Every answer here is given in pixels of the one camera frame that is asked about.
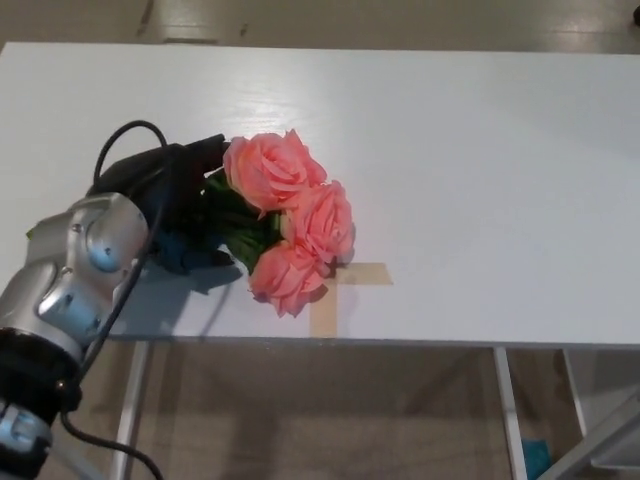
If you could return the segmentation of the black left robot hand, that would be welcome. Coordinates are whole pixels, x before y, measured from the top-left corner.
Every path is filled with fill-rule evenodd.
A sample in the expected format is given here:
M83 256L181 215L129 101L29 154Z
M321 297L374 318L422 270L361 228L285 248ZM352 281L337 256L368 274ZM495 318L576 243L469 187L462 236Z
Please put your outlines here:
M187 145L158 147L119 160L98 176L89 196L119 193L143 213L153 235L150 259L165 270L187 275L196 269L229 267L216 229L205 224L202 191L206 175L222 166L229 143L217 134Z

